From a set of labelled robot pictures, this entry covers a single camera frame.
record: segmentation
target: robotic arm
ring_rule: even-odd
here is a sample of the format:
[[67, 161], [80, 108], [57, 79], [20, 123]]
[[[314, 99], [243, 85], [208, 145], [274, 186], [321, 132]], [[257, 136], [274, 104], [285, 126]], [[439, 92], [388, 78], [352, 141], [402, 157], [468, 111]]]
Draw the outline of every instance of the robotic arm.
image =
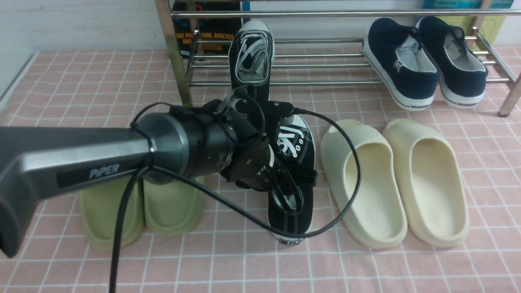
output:
[[[353, 203], [361, 180], [358, 156], [347, 134], [331, 119], [290, 103], [259, 105], [240, 89], [232, 97], [237, 102], [234, 107], [231, 99], [213, 100], [197, 108], [170, 105], [168, 113], [142, 116], [153, 104], [137, 115], [130, 128], [0, 127], [0, 250], [9, 258], [18, 253], [41, 200], [131, 175], [130, 181], [135, 182], [142, 173], [145, 180], [158, 185], [174, 179], [192, 185], [283, 236], [306, 238], [333, 227]], [[300, 198], [295, 196], [297, 209], [292, 210], [282, 197], [298, 194], [295, 182], [315, 185], [317, 173], [286, 159], [276, 145], [278, 126], [290, 123], [294, 114], [314, 115], [335, 126], [353, 151], [358, 168], [353, 195], [325, 227], [303, 235], [279, 231], [189, 179], [220, 173], [239, 187], [273, 191], [287, 213], [298, 214]], [[129, 184], [124, 194], [131, 190]], [[125, 207], [122, 199], [116, 238]], [[119, 258], [116, 238], [110, 292], [115, 291]]]

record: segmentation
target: slide sandal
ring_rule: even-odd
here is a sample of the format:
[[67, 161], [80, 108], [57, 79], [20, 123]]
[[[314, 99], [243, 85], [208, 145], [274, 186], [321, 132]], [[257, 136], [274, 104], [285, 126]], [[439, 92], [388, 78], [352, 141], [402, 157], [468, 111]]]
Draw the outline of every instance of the slide sandal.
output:
[[394, 152], [394, 172], [414, 234], [437, 247], [463, 242], [469, 229], [467, 202], [449, 143], [409, 119], [389, 122], [383, 136]]
[[[79, 192], [83, 230], [90, 245], [95, 249], [112, 249], [119, 203], [129, 180], [130, 178], [124, 178], [107, 182]], [[132, 190], [125, 212], [121, 247], [139, 238], [144, 223], [143, 185], [139, 182]]]
[[[204, 184], [204, 176], [194, 178]], [[204, 208], [204, 197], [198, 189], [183, 182], [154, 185], [144, 182], [145, 221], [150, 231], [175, 236], [197, 226]]]
[[[371, 248], [398, 245], [407, 233], [407, 220], [394, 178], [391, 147], [371, 126], [356, 120], [337, 123], [353, 141], [362, 169], [360, 189], [344, 223], [356, 240]], [[322, 139], [320, 158], [342, 209], [353, 193], [357, 170], [348, 143], [333, 126]]]

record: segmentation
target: book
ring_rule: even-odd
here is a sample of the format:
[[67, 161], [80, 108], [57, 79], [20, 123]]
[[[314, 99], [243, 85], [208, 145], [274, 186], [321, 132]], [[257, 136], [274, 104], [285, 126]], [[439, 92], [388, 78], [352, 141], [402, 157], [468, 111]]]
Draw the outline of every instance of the book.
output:
[[[491, 9], [510, 9], [514, 0], [493, 0], [490, 5]], [[477, 9], [481, 6], [481, 0], [424, 0], [423, 9]], [[469, 34], [473, 25], [474, 17], [472, 16], [445, 16], [440, 17], [446, 23], [452, 26], [463, 28], [465, 33]], [[483, 21], [483, 25], [479, 29], [481, 34], [490, 44], [498, 36], [499, 30], [505, 21], [504, 16], [487, 16]]]
[[[248, 11], [249, 2], [195, 2], [197, 11]], [[187, 11], [185, 2], [175, 2], [172, 11]], [[235, 34], [244, 22], [249, 19], [241, 18], [205, 18], [198, 19], [199, 30], [202, 40], [233, 40]], [[179, 51], [183, 58], [190, 56], [192, 48], [193, 34], [190, 28], [189, 19], [173, 19], [173, 27], [176, 30], [176, 39]], [[224, 44], [205, 44], [202, 46], [205, 54], [227, 55], [230, 45]]]

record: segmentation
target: metal shoe rack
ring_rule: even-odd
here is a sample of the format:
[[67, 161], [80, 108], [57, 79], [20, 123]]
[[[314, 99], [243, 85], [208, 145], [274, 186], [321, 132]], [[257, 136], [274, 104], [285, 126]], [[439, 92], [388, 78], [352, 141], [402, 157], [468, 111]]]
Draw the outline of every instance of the metal shoe rack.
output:
[[[203, 44], [229, 44], [231, 41], [211, 41], [202, 40], [197, 19], [201, 18], [295, 18], [295, 17], [403, 17], [403, 16], [474, 16], [474, 25], [472, 32], [465, 39], [468, 47], [472, 48], [476, 44], [479, 51], [474, 53], [480, 57], [486, 57], [482, 62], [486, 66], [493, 66], [500, 77], [489, 77], [487, 83], [504, 83], [509, 88], [498, 115], [507, 117], [515, 107], [517, 101], [521, 97], [521, 75], [516, 77], [514, 73], [507, 67], [500, 58], [494, 48], [482, 36], [479, 29], [483, 24], [485, 16], [519, 16], [521, 10], [509, 9], [489, 9], [492, 0], [484, 0], [480, 9], [444, 9], [444, 10], [396, 10], [396, 11], [380, 11], [380, 10], [349, 10], [349, 11], [196, 11], [195, 2], [191, 0], [183, 0], [187, 3], [188, 11], [171, 11], [168, 0], [155, 0], [159, 19], [163, 29], [163, 35], [167, 44], [167, 51], [172, 63], [172, 68], [179, 89], [179, 94], [184, 106], [191, 107], [192, 100], [190, 96], [190, 87], [209, 87], [209, 86], [229, 86], [229, 81], [208, 81], [208, 80], [192, 80], [195, 70], [227, 70], [228, 56], [226, 55], [204, 55], [201, 54]], [[192, 28], [192, 52], [188, 58], [185, 68], [176, 41], [176, 32], [173, 27], [172, 19], [182, 18], [190, 19]], [[276, 44], [331, 44], [331, 43], [361, 43], [362, 39], [275, 39]], [[276, 55], [277, 59], [289, 58], [360, 58], [362, 53], [342, 53], [342, 54], [288, 54]], [[221, 60], [220, 63], [213, 63], [211, 60]], [[353, 62], [345, 64], [284, 64], [273, 65], [273, 70], [284, 69], [331, 69], [331, 68], [361, 68], [369, 67], [364, 62]], [[313, 81], [272, 81], [271, 86], [362, 86], [367, 84], [382, 84], [380, 79], [352, 79], [344, 81], [330, 80], [313, 80]]]

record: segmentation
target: pink checkered mat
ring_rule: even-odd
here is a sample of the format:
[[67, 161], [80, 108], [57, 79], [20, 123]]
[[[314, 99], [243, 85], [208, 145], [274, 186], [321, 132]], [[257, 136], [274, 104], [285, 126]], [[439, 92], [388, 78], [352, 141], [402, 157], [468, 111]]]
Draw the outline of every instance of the pink checkered mat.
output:
[[[521, 48], [499, 48], [517, 74]], [[274, 80], [376, 77], [370, 69], [274, 70]], [[194, 79], [226, 78], [197, 71]], [[222, 99], [229, 89], [194, 88], [196, 104]], [[123, 248], [121, 292], [516, 292], [521, 289], [521, 111], [496, 111], [506, 87], [491, 84], [475, 111], [449, 108], [437, 93], [423, 112], [405, 112], [384, 87], [272, 88], [271, 99], [357, 119], [382, 130], [396, 118], [427, 124], [451, 143], [463, 175], [470, 234], [451, 249], [436, 249], [410, 231], [403, 243], [375, 251], [354, 240], [344, 224], [295, 247], [207, 198], [197, 228], [183, 236], [146, 231]], [[2, 125], [125, 127], [145, 105], [179, 103], [164, 51], [42, 52], [0, 115]], [[305, 118], [317, 147], [328, 129]], [[313, 228], [338, 213], [317, 157]], [[266, 220], [265, 194], [244, 191], [216, 175], [206, 184]], [[42, 203], [19, 255], [0, 256], [0, 292], [106, 292], [109, 252], [89, 247], [76, 194]]]

